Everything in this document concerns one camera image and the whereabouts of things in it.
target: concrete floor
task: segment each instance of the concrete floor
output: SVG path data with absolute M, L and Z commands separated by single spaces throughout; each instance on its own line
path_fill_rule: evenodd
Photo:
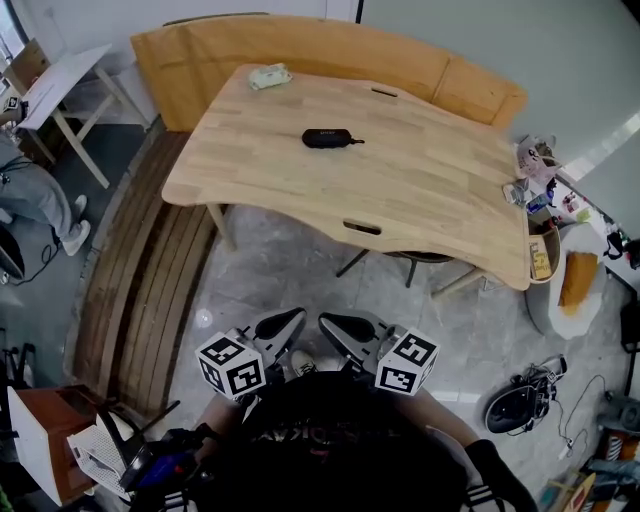
M 6 330 L 0 344 L 36 346 L 35 383 L 38 387 L 61 384 L 63 353 L 67 331 L 73 319 L 73 304 L 85 261 L 91 250 L 96 227 L 129 162 L 142 144 L 145 134 L 135 125 L 99 125 L 84 140 L 88 153 L 111 182 L 105 190 L 76 153 L 68 147 L 51 174 L 58 180 L 70 203 L 86 194 L 89 202 L 84 215 L 92 224 L 87 243 L 73 257 L 60 250 L 42 274 L 20 287 L 0 286 L 0 327 Z M 42 266 L 41 253 L 51 244 L 50 227 L 16 217 L 7 227 L 20 246 L 26 277 Z
M 491 435 L 479 416 L 483 400 L 509 377 L 531 363 L 564 353 L 569 372 L 558 384 L 564 421 L 587 382 L 602 374 L 607 387 L 621 390 L 628 356 L 620 348 L 619 311 L 630 298 L 620 283 L 609 279 L 603 307 L 586 336 L 571 341 L 542 336 L 526 310 L 524 294 L 507 287 L 477 281 L 435 303 L 430 291 L 468 271 L 462 262 L 419 264 L 413 285 L 404 282 L 409 262 L 371 253 L 343 278 L 335 272 L 358 249 L 334 242 L 297 221 L 258 208 L 236 206 L 229 228 L 239 249 L 228 252 L 216 241 L 196 293 L 180 348 L 170 398 L 182 401 L 164 427 L 192 428 L 213 390 L 204 382 L 194 350 L 218 331 L 243 326 L 253 315 L 283 306 L 300 305 L 308 311 L 300 345 L 314 354 L 333 348 L 317 328 L 323 310 L 369 310 L 389 323 L 417 326 L 441 343 L 434 372 L 425 387 L 481 433 L 492 439 L 507 464 L 538 496 L 547 479 L 576 466 L 591 455 L 597 442 L 593 419 L 602 395 L 596 381 L 573 416 L 568 435 L 581 428 L 584 435 L 571 458 L 559 460 L 565 446 L 558 437 L 559 408 L 552 406 L 531 433 L 518 437 Z

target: white wall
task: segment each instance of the white wall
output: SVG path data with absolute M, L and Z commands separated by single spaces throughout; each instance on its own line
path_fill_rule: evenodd
M 13 0 L 25 30 L 55 61 L 112 43 L 104 65 L 111 72 L 135 56 L 129 37 L 168 21 L 210 14 L 260 11 L 319 18 L 351 16 L 351 0 Z
M 615 143 L 640 128 L 626 123 L 640 111 L 640 25 L 620 0 L 365 0 L 362 23 L 448 48 L 526 88 L 514 138 L 556 134 L 565 163 L 588 164 L 577 188 L 640 236 L 640 137 Z

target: black t-shirt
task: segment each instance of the black t-shirt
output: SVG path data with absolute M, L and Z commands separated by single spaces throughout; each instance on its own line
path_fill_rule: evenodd
M 416 504 L 458 512 L 466 495 L 465 469 L 446 448 L 385 395 L 338 372 L 277 388 L 220 455 L 216 483 L 196 500 L 199 510 L 268 497 L 284 508 Z

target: wooden bench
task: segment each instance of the wooden bench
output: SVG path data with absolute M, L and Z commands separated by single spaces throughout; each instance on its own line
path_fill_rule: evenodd
M 162 201 L 188 134 L 163 133 L 111 225 L 82 310 L 73 373 L 142 414 L 166 403 L 183 319 L 214 236 L 204 207 Z

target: jeans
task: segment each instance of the jeans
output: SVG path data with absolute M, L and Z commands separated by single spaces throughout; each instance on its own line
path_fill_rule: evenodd
M 80 235 L 62 188 L 42 167 L 31 163 L 4 175 L 9 181 L 0 183 L 0 208 L 51 225 L 62 242 Z

